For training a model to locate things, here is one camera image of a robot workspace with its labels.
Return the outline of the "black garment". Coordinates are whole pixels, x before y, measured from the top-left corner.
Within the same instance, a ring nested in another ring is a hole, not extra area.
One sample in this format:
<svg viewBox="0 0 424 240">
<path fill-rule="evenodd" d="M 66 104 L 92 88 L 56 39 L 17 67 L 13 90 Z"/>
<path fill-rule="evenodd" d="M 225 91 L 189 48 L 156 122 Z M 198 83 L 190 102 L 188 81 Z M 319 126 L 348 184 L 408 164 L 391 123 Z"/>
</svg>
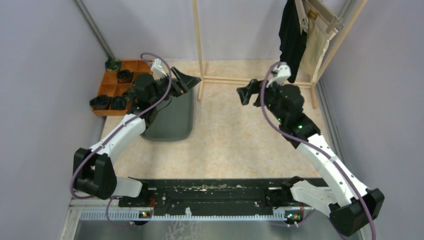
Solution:
<svg viewBox="0 0 424 240">
<path fill-rule="evenodd" d="M 284 6 L 278 36 L 281 51 L 279 59 L 290 68 L 291 76 L 287 81 L 294 83 L 307 44 L 307 33 L 300 27 L 294 0 L 288 0 Z"/>
</svg>

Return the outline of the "beige cotton underwear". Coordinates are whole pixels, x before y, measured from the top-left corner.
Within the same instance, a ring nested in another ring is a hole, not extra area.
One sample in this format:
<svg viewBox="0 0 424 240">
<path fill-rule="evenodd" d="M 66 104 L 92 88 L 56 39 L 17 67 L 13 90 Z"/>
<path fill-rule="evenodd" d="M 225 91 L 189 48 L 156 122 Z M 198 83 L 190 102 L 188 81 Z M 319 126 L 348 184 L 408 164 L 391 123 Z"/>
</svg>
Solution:
<svg viewBox="0 0 424 240">
<path fill-rule="evenodd" d="M 308 20 L 306 47 L 300 62 L 300 69 L 310 76 L 311 83 L 317 82 L 318 73 L 330 41 L 337 34 L 337 31 L 333 30 L 327 33 L 327 28 L 328 25 L 320 17 Z"/>
</svg>

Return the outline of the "beige clip hanger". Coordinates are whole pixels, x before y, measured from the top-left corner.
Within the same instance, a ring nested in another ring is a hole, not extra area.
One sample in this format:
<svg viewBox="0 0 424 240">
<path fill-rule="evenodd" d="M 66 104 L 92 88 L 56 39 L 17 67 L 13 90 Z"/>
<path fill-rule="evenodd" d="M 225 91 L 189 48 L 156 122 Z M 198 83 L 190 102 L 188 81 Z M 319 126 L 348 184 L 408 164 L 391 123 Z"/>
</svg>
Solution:
<svg viewBox="0 0 424 240">
<path fill-rule="evenodd" d="M 337 16 L 322 0 L 304 0 L 308 11 L 312 10 L 325 24 L 323 29 L 326 34 L 334 32 L 337 34 L 344 27 L 343 19 Z"/>
</svg>

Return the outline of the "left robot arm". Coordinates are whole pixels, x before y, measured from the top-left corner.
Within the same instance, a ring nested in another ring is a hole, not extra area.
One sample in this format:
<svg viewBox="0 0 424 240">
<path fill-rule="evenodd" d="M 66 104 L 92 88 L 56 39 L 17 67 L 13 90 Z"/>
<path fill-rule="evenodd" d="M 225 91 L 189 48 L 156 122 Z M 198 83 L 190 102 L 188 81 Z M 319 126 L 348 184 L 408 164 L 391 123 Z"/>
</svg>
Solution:
<svg viewBox="0 0 424 240">
<path fill-rule="evenodd" d="M 159 113 L 157 105 L 187 94 L 202 81 L 199 77 L 182 73 L 174 66 L 168 72 L 157 72 L 160 73 L 158 79 L 149 73 L 140 74 L 124 92 L 123 97 L 130 100 L 130 108 L 119 125 L 96 144 L 79 148 L 74 153 L 69 187 L 74 198 L 107 200 L 130 197 L 138 207 L 149 203 L 150 193 L 142 188 L 142 182 L 116 176 L 114 162 L 137 136 L 153 124 Z"/>
</svg>

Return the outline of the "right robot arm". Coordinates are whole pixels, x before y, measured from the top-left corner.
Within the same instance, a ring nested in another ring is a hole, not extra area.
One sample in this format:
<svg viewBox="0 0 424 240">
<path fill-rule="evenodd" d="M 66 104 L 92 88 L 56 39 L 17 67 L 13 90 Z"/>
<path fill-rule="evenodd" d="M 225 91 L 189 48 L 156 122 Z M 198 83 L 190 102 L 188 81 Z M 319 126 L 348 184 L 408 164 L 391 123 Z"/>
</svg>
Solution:
<svg viewBox="0 0 424 240">
<path fill-rule="evenodd" d="M 325 191 L 302 177 L 292 177 L 282 186 L 281 199 L 287 206 L 298 202 L 311 206 L 329 218 L 341 235 L 349 237 L 369 226 L 370 237 L 377 238 L 375 219 L 385 200 L 381 190 L 371 189 L 358 180 L 334 153 L 318 126 L 304 113 L 304 97 L 296 85 L 278 85 L 252 79 L 236 92 L 242 105 L 254 102 L 266 120 L 274 116 L 273 128 L 296 151 L 305 156 L 329 187 Z"/>
</svg>

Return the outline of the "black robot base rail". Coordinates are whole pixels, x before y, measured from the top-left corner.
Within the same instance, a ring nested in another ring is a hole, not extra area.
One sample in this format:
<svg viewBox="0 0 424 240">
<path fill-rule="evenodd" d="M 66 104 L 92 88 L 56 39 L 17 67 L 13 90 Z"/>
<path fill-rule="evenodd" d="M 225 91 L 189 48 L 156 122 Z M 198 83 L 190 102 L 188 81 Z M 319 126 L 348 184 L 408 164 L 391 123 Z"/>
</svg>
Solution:
<svg viewBox="0 0 424 240">
<path fill-rule="evenodd" d="M 270 216 L 302 203 L 282 189 L 286 178 L 143 179 L 137 197 L 122 197 L 119 207 L 146 207 L 155 216 Z"/>
</svg>

